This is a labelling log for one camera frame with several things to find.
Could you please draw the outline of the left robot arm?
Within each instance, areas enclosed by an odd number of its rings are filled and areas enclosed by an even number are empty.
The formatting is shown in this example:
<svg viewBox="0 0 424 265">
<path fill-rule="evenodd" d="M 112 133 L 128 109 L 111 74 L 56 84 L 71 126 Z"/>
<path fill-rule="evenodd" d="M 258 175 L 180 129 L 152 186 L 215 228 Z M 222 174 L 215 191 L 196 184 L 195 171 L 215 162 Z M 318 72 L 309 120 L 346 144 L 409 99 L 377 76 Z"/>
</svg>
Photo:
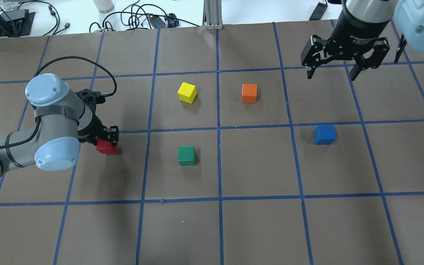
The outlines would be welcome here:
<svg viewBox="0 0 424 265">
<path fill-rule="evenodd" d="M 72 168 L 81 143 L 117 149 L 119 127 L 105 126 L 95 113 L 106 93 L 75 92 L 57 75 L 45 73 L 28 82 L 25 97 L 33 107 L 33 126 L 0 135 L 0 178 L 30 166 L 49 172 Z"/>
</svg>

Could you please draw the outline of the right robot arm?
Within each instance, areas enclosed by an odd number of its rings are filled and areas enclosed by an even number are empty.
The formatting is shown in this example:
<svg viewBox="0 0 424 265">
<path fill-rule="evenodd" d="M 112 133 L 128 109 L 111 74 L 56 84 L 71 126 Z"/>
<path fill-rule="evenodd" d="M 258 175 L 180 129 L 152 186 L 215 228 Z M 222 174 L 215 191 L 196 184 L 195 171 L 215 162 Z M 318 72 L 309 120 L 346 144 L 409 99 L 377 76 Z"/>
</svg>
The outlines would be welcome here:
<svg viewBox="0 0 424 265">
<path fill-rule="evenodd" d="M 331 0 L 342 11 L 331 36 L 324 40 L 311 35 L 301 53 L 301 64 L 311 79 L 316 69 L 329 62 L 353 60 L 350 77 L 355 80 L 360 72 L 380 67 L 390 50 L 381 37 L 391 20 L 402 36 L 394 62 L 399 62 L 406 45 L 424 53 L 424 0 Z"/>
</svg>

